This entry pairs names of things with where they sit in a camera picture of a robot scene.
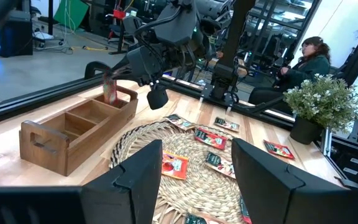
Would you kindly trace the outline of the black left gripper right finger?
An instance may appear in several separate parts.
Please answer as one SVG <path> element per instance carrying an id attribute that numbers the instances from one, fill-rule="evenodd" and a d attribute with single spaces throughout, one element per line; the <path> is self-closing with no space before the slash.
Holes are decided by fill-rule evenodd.
<path id="1" fill-rule="evenodd" d="M 231 154 L 253 223 L 358 223 L 358 189 L 340 187 L 239 138 Z"/>

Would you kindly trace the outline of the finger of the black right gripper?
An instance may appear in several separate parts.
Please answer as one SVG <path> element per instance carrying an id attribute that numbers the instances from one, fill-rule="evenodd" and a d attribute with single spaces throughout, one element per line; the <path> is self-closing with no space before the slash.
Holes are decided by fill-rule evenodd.
<path id="1" fill-rule="evenodd" d="M 113 78 L 125 73 L 131 73 L 131 66 L 127 57 L 123 57 L 115 66 L 107 70 L 106 78 Z"/>
<path id="2" fill-rule="evenodd" d="M 147 101 L 151 110 L 157 110 L 165 106 L 168 102 L 168 95 L 164 86 L 158 83 L 152 85 L 147 94 Z"/>

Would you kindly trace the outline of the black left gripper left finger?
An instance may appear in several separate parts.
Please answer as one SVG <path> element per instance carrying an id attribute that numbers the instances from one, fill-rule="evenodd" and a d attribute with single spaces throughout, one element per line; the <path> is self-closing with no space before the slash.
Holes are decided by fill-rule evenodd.
<path id="1" fill-rule="evenodd" d="M 151 223 L 161 175 L 157 139 L 82 186 L 0 187 L 0 223 Z"/>

